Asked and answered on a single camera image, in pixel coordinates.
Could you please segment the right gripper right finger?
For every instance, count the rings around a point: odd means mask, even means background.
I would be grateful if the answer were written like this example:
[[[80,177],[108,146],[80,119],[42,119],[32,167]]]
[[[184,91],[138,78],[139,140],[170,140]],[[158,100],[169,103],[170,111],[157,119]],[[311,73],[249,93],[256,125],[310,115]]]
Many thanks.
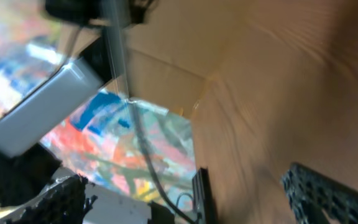
[[[358,223],[358,191],[296,162],[281,183],[297,223]]]

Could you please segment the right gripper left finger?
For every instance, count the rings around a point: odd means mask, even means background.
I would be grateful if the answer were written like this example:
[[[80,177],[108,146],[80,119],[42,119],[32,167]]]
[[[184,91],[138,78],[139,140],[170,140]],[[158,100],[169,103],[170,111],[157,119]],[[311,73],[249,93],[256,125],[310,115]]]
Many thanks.
[[[97,195],[87,195],[88,179],[73,175],[58,179],[46,192],[0,218],[0,224],[82,224]]]

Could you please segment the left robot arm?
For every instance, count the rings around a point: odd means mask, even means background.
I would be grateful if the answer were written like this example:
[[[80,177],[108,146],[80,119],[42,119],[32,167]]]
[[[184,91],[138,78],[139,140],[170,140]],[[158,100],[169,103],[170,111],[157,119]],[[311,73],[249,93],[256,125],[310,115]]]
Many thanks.
[[[124,29],[141,24],[150,1],[45,1],[45,13],[79,28],[102,19],[100,36],[66,57],[42,84],[0,118],[0,223],[151,223],[149,204],[105,194],[71,174],[40,140],[105,84],[126,75]]]

